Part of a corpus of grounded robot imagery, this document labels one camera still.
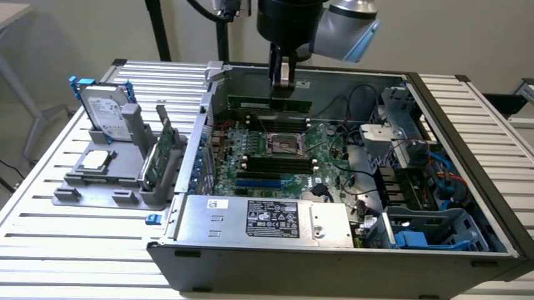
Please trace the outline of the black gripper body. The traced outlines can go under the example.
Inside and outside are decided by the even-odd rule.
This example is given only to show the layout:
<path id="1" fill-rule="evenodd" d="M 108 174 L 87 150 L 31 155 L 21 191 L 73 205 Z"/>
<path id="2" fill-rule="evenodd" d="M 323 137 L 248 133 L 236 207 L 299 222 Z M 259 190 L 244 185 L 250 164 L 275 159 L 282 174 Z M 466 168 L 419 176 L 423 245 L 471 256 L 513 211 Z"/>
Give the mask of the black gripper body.
<path id="1" fill-rule="evenodd" d="M 256 30 L 270 42 L 270 61 L 275 51 L 283 56 L 294 54 L 298 61 L 311 58 L 311 41 L 318 30 L 323 1 L 258 2 Z"/>

